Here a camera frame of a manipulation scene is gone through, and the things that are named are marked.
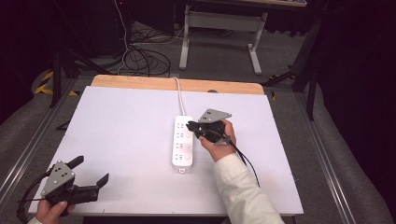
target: white board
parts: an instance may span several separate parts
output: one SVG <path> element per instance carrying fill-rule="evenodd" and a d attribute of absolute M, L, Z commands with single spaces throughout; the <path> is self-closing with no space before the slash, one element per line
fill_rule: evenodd
<path fill-rule="evenodd" d="M 238 148 L 254 165 L 281 215 L 301 214 L 294 184 L 271 107 L 265 95 L 183 91 L 186 114 L 198 120 L 208 109 L 231 113 Z M 109 181 L 94 203 L 79 204 L 83 216 L 225 216 L 213 176 L 214 162 L 200 142 L 184 175 L 172 169 L 174 119 L 181 114 L 177 91 L 87 87 L 49 166 L 79 155 L 75 184 Z M 44 186 L 41 184 L 36 197 Z M 32 202 L 30 213 L 36 211 Z"/>

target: power strip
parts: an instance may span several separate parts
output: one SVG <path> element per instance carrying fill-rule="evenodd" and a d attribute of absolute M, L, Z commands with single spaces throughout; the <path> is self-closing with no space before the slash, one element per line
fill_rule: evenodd
<path fill-rule="evenodd" d="M 184 174 L 192 167 L 193 133 L 187 128 L 187 123 L 192 120 L 189 116 L 175 118 L 175 132 L 172 150 L 172 167 Z"/>

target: sleeve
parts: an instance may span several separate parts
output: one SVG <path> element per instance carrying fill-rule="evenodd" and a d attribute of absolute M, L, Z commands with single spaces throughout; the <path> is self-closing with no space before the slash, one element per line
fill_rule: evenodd
<path fill-rule="evenodd" d="M 27 224 L 42 224 L 37 218 L 32 218 Z"/>
<path fill-rule="evenodd" d="M 233 224 L 284 223 L 256 178 L 236 154 L 215 163 L 216 184 Z"/>

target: white metal frame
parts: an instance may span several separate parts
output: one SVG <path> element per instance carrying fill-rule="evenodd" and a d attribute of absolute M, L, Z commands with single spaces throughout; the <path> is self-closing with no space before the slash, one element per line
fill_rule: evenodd
<path fill-rule="evenodd" d="M 267 18 L 267 13 L 262 13 L 261 17 L 247 17 L 224 15 L 205 12 L 190 11 L 191 6 L 186 6 L 184 16 L 184 38 L 181 49 L 180 64 L 181 70 L 187 69 L 187 59 L 189 56 L 189 29 L 190 27 L 212 28 L 212 29 L 226 29 L 236 31 L 256 32 L 253 44 L 248 44 L 247 49 L 253 64 L 254 73 L 256 75 L 262 74 L 259 59 L 257 58 L 256 49 L 262 37 L 262 29 Z"/>

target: human hand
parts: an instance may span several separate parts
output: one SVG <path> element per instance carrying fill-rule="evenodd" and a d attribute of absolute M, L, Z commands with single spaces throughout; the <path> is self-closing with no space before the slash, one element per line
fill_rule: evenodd
<path fill-rule="evenodd" d="M 233 124 L 227 119 L 223 119 L 222 121 L 225 124 L 225 134 L 230 135 L 231 141 L 233 141 L 233 143 L 236 145 L 235 133 L 233 132 Z M 210 153 L 210 156 L 212 157 L 214 162 L 219 161 L 225 156 L 235 153 L 235 148 L 233 148 L 231 145 L 216 146 L 214 143 L 209 142 L 203 136 L 200 136 L 199 140 L 201 141 L 201 145 L 206 148 L 206 150 Z"/>
<path fill-rule="evenodd" d="M 67 202 L 59 202 L 51 207 L 51 204 L 47 200 L 41 200 L 38 203 L 37 214 L 35 218 L 43 224 L 59 224 L 61 223 L 61 213 L 67 207 Z M 67 207 L 67 212 L 70 214 L 75 209 L 75 205 L 72 204 Z"/>

